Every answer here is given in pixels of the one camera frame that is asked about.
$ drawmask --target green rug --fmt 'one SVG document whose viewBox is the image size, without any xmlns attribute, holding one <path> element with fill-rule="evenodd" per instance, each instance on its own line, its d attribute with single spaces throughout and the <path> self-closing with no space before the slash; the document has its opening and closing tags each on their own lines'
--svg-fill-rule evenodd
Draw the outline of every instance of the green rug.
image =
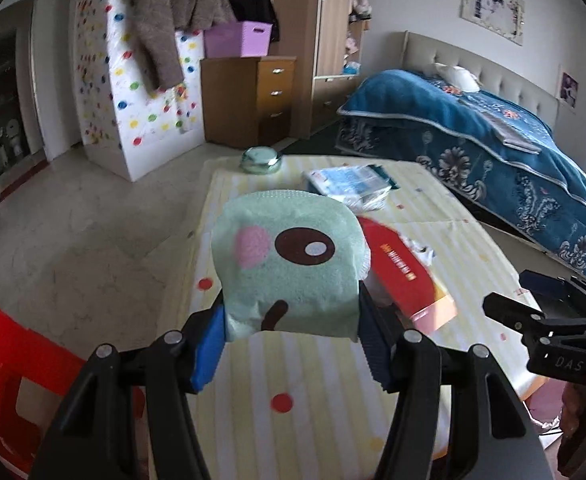
<svg viewBox="0 0 586 480">
<path fill-rule="evenodd" d="M 329 124 L 310 139 L 299 139 L 282 150 L 284 155 L 343 155 L 335 149 L 340 122 Z"/>
</svg>

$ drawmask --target yellow dot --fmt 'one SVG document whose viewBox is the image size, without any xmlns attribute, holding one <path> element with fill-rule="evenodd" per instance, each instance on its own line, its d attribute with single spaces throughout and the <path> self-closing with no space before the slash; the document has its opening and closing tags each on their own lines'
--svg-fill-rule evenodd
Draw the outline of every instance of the yellow dot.
<svg viewBox="0 0 586 480">
<path fill-rule="evenodd" d="M 384 439 L 374 436 L 368 443 L 370 449 L 375 452 L 380 452 L 384 449 Z"/>
</svg>

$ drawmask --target red stool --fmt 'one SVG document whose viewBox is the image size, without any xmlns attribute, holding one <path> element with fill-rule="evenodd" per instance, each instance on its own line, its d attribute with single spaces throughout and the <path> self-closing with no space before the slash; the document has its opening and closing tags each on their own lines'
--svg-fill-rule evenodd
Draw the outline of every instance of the red stool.
<svg viewBox="0 0 586 480">
<path fill-rule="evenodd" d="M 13 321 L 0 310 L 0 457 L 28 474 L 41 440 L 39 428 L 15 411 L 22 378 L 64 396 L 85 361 Z M 134 412 L 144 412 L 134 389 Z"/>
</svg>

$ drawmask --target cartoon face mask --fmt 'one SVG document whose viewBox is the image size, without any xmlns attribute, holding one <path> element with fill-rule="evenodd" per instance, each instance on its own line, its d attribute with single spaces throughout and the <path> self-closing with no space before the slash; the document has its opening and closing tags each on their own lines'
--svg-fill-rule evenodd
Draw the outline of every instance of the cartoon face mask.
<svg viewBox="0 0 586 480">
<path fill-rule="evenodd" d="M 212 250 L 228 341 L 261 330 L 357 340 L 370 251 L 342 203 L 296 190 L 241 196 L 217 219 Z"/>
</svg>

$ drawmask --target framed photo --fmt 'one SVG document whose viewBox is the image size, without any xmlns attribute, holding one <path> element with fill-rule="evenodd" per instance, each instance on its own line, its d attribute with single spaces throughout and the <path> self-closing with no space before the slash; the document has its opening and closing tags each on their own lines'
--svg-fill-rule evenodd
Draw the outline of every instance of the framed photo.
<svg viewBox="0 0 586 480">
<path fill-rule="evenodd" d="M 462 0 L 461 17 L 521 45 L 524 1 Z"/>
<path fill-rule="evenodd" d="M 577 104 L 577 92 L 579 86 L 580 85 L 575 78 L 560 67 L 560 77 L 557 84 L 556 97 L 573 112 L 575 111 L 575 105 Z"/>
</svg>

